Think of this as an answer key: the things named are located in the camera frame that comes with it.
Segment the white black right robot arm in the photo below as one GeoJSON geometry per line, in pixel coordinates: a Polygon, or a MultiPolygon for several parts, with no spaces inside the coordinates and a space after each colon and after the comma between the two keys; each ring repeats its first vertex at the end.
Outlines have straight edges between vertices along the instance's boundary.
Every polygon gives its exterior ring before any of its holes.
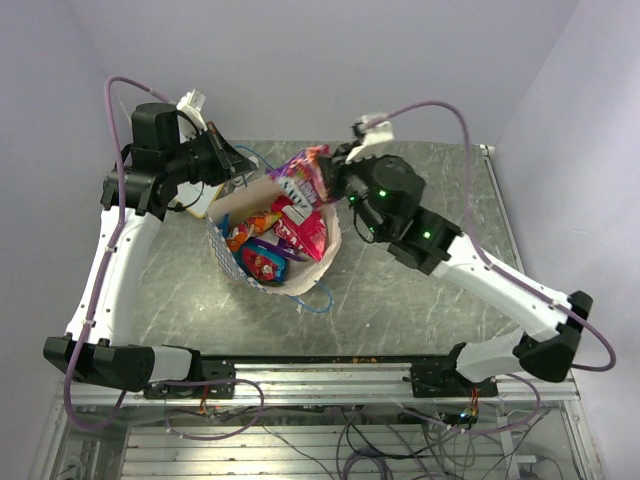
{"type": "Polygon", "coordinates": [[[347,199],[372,242],[387,244],[404,266],[457,285],[519,326],[429,356],[411,371],[416,395],[459,396],[492,377],[518,372],[549,383],[566,379],[593,304],[588,294],[545,287],[476,248],[458,225],[421,206],[425,181],[399,156],[349,162],[339,148],[320,155],[318,164],[328,193],[347,199]]]}

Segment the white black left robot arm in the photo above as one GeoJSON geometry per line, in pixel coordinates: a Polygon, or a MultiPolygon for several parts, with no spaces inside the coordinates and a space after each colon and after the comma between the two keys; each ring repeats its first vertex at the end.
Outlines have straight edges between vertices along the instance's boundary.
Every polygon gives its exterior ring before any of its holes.
{"type": "Polygon", "coordinates": [[[185,347],[135,346],[134,302],[154,238],[184,183],[222,185],[255,170],[211,122],[168,103],[132,114],[133,141],[105,178],[99,243],[79,306],[60,337],[46,339],[44,358],[70,379],[138,392],[168,381],[182,397],[203,387],[199,354],[185,347]]]}

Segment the checkered blue paper bag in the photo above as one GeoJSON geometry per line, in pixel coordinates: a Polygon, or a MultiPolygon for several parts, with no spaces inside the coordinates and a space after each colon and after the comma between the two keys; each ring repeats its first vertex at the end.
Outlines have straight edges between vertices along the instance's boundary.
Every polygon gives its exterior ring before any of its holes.
{"type": "Polygon", "coordinates": [[[298,300],[300,295],[319,284],[341,246],[338,214],[332,203],[325,204],[316,210],[322,215],[327,230],[325,253],[319,262],[315,262],[301,251],[289,246],[274,234],[272,228],[243,244],[262,247],[287,260],[285,280],[281,284],[261,284],[256,281],[241,266],[240,250],[231,252],[226,244],[226,237],[233,227],[256,212],[271,211],[271,204],[280,195],[284,193],[267,173],[212,202],[206,210],[205,218],[212,253],[225,276],[267,294],[298,300]]]}

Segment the purple Fox's berries candy bag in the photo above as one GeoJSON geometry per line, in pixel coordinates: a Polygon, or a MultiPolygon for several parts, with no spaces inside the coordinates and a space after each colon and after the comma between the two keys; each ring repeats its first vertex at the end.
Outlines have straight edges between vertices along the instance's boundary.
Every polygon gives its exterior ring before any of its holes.
{"type": "Polygon", "coordinates": [[[333,201],[319,163],[329,152],[326,144],[306,147],[283,165],[270,169],[268,177],[304,212],[316,211],[333,201]]]}

